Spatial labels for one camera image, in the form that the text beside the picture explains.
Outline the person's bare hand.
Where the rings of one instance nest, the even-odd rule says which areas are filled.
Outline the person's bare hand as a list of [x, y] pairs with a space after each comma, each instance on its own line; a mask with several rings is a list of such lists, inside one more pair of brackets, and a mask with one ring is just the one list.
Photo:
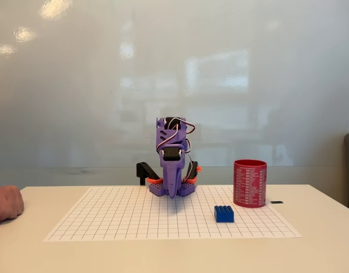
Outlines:
[[0, 222], [15, 219], [24, 211], [19, 188], [13, 185], [0, 187]]

